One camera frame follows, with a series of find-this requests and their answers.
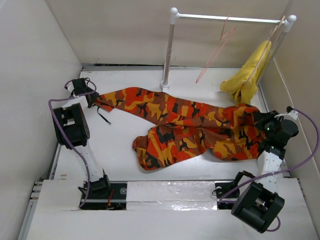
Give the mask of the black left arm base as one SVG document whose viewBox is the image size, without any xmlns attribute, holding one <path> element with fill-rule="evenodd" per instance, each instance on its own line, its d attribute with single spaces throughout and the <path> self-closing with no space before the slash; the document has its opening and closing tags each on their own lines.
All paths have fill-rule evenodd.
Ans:
<svg viewBox="0 0 320 240">
<path fill-rule="evenodd" d="M 82 210 L 108 210 L 119 211 L 126 210 L 127 208 L 127 188 L 126 181 L 111 181 L 111 190 L 98 193 L 89 193 L 85 201 L 85 188 L 78 187 L 81 192 L 79 204 L 83 204 L 80 209 Z"/>
</svg>

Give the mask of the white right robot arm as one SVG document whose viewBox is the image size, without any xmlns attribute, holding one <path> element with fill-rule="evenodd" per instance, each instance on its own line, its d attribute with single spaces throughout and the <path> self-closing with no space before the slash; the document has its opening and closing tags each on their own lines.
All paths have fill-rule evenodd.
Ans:
<svg viewBox="0 0 320 240">
<path fill-rule="evenodd" d="M 231 214 L 261 234 L 269 231 L 285 205 L 285 200 L 277 193 L 276 172 L 285 158 L 285 146 L 299 133 L 297 118 L 295 110 L 255 113 L 254 126 L 265 135 L 258 147 L 257 177 L 249 184 L 243 179 L 231 184 L 232 193 L 239 197 Z"/>
</svg>

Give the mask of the orange camouflage trousers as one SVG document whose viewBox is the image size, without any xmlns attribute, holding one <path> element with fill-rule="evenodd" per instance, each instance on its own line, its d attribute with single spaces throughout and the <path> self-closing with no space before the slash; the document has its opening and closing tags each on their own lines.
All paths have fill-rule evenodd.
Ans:
<svg viewBox="0 0 320 240">
<path fill-rule="evenodd" d="M 99 95 L 95 104 L 118 109 L 153 124 L 132 143 L 138 163 L 147 171 L 165 168 L 211 150 L 223 161 L 259 156 L 265 134 L 254 125 L 255 106 L 226 108 L 173 97 L 165 92 L 128 87 Z"/>
</svg>

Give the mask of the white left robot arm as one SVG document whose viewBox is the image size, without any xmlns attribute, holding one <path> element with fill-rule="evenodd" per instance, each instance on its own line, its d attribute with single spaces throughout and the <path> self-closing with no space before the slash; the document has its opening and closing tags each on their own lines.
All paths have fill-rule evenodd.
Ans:
<svg viewBox="0 0 320 240">
<path fill-rule="evenodd" d="M 89 145 L 90 130 L 84 114 L 84 109 L 91 108 L 98 97 L 97 87 L 86 77 L 72 79 L 64 88 L 70 92 L 69 98 L 48 102 L 57 141 L 74 152 L 85 173 L 86 181 L 78 188 L 84 199 L 107 198 L 112 193 L 111 183 Z"/>
</svg>

